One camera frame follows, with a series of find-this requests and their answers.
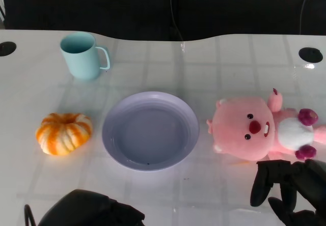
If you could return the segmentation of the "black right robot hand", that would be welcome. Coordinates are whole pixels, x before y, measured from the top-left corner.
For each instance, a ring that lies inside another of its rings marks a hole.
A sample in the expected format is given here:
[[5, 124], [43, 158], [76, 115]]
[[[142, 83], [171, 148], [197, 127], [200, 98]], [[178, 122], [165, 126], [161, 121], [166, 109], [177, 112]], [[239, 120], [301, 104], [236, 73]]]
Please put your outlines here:
[[[285, 225], [325, 225], [325, 162], [271, 160], [258, 161], [257, 165], [250, 196], [252, 207], [268, 200]], [[298, 193], [315, 208], [314, 211], [294, 212]]]

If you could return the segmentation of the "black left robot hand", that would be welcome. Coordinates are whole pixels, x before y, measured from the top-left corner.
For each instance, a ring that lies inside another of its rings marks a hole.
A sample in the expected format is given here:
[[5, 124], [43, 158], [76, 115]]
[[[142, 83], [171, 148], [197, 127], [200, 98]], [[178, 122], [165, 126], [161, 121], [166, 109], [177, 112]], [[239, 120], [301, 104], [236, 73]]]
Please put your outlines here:
[[143, 225], [145, 215], [106, 195], [76, 189], [62, 197], [39, 225]]

